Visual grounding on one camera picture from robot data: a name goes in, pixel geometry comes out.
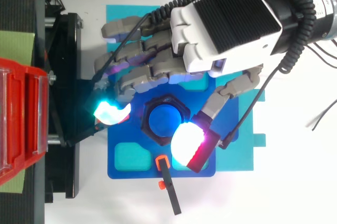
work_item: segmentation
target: red plastic bin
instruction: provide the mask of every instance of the red plastic bin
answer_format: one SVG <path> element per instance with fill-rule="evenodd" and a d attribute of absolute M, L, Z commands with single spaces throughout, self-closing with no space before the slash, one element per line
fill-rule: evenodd
<path fill-rule="evenodd" d="M 47 150 L 46 72 L 0 58 L 0 185 Z"/>

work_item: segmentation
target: cyan glowing light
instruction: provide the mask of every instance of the cyan glowing light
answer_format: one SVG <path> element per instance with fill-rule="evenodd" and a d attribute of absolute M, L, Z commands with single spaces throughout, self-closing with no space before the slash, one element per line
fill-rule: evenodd
<path fill-rule="evenodd" d="M 130 104 L 128 104 L 124 109 L 119 110 L 116 106 L 110 105 L 106 101 L 102 101 L 94 112 L 94 116 L 106 125 L 114 125 L 123 121 L 130 112 Z"/>
<path fill-rule="evenodd" d="M 199 126 L 192 122 L 180 124 L 171 141 L 172 157 L 187 166 L 204 140 L 204 131 Z"/>

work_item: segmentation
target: blue plastic board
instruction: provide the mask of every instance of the blue plastic board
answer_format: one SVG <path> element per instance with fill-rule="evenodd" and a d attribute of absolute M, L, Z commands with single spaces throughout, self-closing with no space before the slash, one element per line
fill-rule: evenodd
<path fill-rule="evenodd" d="M 107 5 L 107 21 L 127 16 L 143 16 L 156 9 L 157 6 L 130 6 L 130 5 Z M 113 51 L 118 44 L 108 44 L 108 51 Z M 128 70 L 120 72 L 113 78 L 118 80 Z M 108 175 L 113 179 L 126 178 L 155 178 L 160 177 L 155 165 L 155 157 L 166 154 L 172 167 L 172 177 L 209 177 L 218 171 L 252 170 L 253 147 L 265 146 L 263 134 L 253 134 L 252 113 L 240 127 L 239 133 L 226 150 L 217 148 L 209 158 L 200 173 L 194 173 L 186 167 L 172 160 L 170 145 L 161 147 L 141 130 L 141 116 L 144 103 L 154 97 L 164 94 L 173 94 L 182 101 L 190 110 L 191 117 L 202 107 L 216 86 L 223 85 L 235 78 L 238 74 L 232 74 L 212 79 L 205 75 L 199 81 L 182 83 L 180 85 L 163 84 L 146 93 L 136 94 L 131 103 L 132 112 L 130 119 L 122 124 L 115 125 L 108 130 Z M 238 117 L 242 116 L 250 102 L 256 95 L 256 90 L 240 96 L 239 99 L 229 100 L 212 123 L 212 129 L 222 137 L 236 125 Z M 156 123 L 165 119 L 165 124 Z M 179 125 L 177 111 L 173 107 L 159 107 L 150 116 L 150 126 L 158 134 L 168 136 Z"/>

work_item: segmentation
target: metal rod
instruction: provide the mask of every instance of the metal rod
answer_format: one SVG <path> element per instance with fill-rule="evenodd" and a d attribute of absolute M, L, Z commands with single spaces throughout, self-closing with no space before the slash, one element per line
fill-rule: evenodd
<path fill-rule="evenodd" d="M 57 134 L 48 135 L 48 145 L 60 145 L 61 141 Z"/>
<path fill-rule="evenodd" d="M 55 22 L 55 18 L 54 17 L 46 17 L 44 19 L 44 26 L 45 28 L 53 28 Z"/>

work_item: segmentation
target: white table surface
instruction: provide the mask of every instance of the white table surface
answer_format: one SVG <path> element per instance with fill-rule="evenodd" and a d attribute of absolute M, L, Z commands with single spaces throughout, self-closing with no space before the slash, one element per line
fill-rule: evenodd
<path fill-rule="evenodd" d="M 162 5 L 171 0 L 62 1 L 67 12 L 84 20 L 81 77 L 89 79 L 94 59 L 106 51 L 100 30 L 107 4 Z M 331 44 L 320 44 L 337 54 Z M 262 82 L 282 56 L 265 62 Z M 54 194 L 54 203 L 45 207 L 45 223 L 337 223 L 337 107 L 314 132 L 306 127 L 337 98 L 336 76 L 337 70 L 309 50 L 291 74 L 278 73 L 266 89 L 266 101 L 254 108 L 254 132 L 266 133 L 266 148 L 254 149 L 254 171 L 174 179 L 179 216 L 173 215 L 158 179 L 107 176 L 106 132 L 84 140 L 80 192 L 75 199 Z"/>

